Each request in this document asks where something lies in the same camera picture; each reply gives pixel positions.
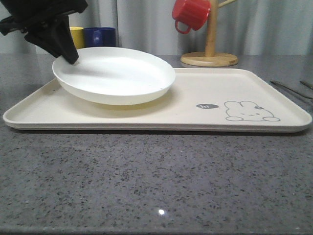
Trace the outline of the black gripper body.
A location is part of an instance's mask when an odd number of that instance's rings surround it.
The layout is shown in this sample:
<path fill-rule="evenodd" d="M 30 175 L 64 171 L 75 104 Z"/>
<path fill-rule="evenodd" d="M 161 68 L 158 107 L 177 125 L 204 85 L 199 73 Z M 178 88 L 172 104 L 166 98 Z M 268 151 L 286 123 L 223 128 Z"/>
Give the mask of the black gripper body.
<path fill-rule="evenodd" d="M 88 6 L 85 0 L 2 0 L 1 4 L 11 14 L 0 21 L 0 32 L 4 36 L 73 13 L 82 13 Z"/>

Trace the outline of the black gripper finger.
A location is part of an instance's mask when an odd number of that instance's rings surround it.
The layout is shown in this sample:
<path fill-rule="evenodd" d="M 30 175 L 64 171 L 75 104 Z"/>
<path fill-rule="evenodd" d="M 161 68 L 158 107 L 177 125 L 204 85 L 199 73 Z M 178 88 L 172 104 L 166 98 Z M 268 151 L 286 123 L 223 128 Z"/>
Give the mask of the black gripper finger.
<path fill-rule="evenodd" d="M 49 53 L 54 57 L 63 56 L 72 65 L 78 60 L 79 55 L 69 29 L 68 16 L 62 16 L 52 20 L 48 40 L 50 46 Z"/>
<path fill-rule="evenodd" d="M 57 58 L 63 55 L 61 44 L 63 32 L 64 28 L 59 25 L 40 25 L 28 27 L 24 38 Z"/>

